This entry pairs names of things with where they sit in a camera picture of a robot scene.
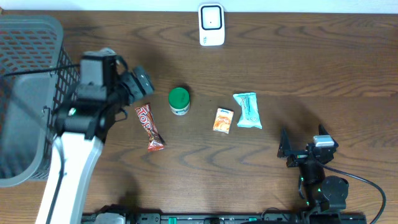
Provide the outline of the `green tissue wipes pack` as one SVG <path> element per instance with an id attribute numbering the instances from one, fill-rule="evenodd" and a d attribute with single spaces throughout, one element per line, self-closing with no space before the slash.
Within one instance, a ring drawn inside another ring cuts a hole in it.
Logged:
<path id="1" fill-rule="evenodd" d="M 241 117 L 237 123 L 237 126 L 240 128 L 262 129 L 256 93 L 236 93 L 233 95 L 233 98 L 241 107 Z"/>

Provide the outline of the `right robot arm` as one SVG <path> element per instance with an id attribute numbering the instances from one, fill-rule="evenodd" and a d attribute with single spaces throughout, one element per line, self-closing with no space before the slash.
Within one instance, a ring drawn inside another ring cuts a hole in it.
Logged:
<path id="1" fill-rule="evenodd" d="M 305 149 L 295 150 L 287 131 L 282 130 L 277 157 L 287 159 L 288 168 L 299 168 L 300 187 L 305 191 L 300 196 L 310 207 L 318 212 L 339 212 L 346 208 L 349 184 L 344 178 L 325 175 L 324 166 L 334 159 L 338 143 L 322 125 L 318 126 L 318 132 Z"/>

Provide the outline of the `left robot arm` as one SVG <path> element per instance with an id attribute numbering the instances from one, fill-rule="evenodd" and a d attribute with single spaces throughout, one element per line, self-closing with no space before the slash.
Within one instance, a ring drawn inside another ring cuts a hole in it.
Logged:
<path id="1" fill-rule="evenodd" d="M 53 112 L 55 136 L 37 223 L 80 223 L 95 165 L 124 107 L 154 92 L 142 66 L 109 50 L 85 52 L 80 79 Z"/>

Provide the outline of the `red chocolate bar wrapper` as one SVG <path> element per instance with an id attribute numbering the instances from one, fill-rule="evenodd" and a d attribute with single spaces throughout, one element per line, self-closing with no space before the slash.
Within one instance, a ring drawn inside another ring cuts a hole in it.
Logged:
<path id="1" fill-rule="evenodd" d="M 150 108 L 150 104 L 145 104 L 135 108 L 137 116 L 139 118 L 142 127 L 145 129 L 149 136 L 149 143 L 147 150 L 149 152 L 160 151 L 165 148 L 159 132 L 154 123 L 154 117 Z"/>

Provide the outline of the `green lid jar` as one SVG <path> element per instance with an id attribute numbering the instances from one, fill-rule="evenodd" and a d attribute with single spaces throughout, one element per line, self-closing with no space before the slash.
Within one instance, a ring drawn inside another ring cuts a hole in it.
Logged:
<path id="1" fill-rule="evenodd" d="M 169 106 L 173 114 L 178 116 L 187 114 L 190 109 L 189 92 L 182 87 L 172 89 L 169 93 Z"/>

